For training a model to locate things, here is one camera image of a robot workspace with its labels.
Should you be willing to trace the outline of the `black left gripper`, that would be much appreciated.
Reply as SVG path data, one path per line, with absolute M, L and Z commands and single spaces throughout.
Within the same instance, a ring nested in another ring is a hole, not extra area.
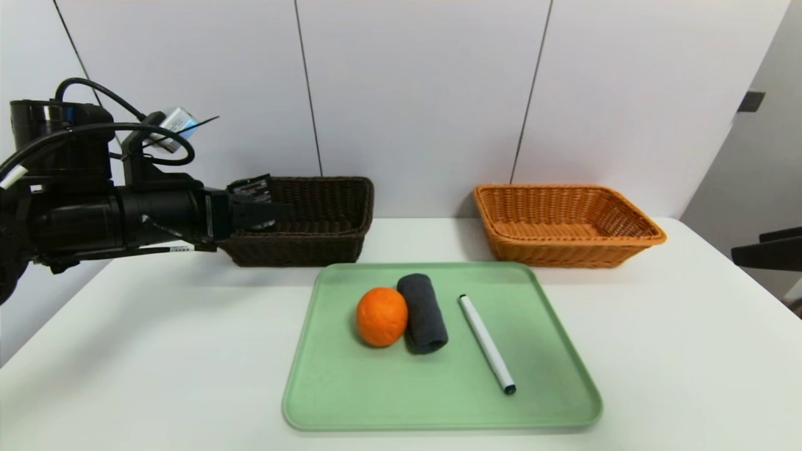
M 202 185 L 130 185 L 117 188 L 117 248 L 165 242 L 215 245 L 233 228 L 260 231 L 293 215 L 290 204 L 235 200 Z

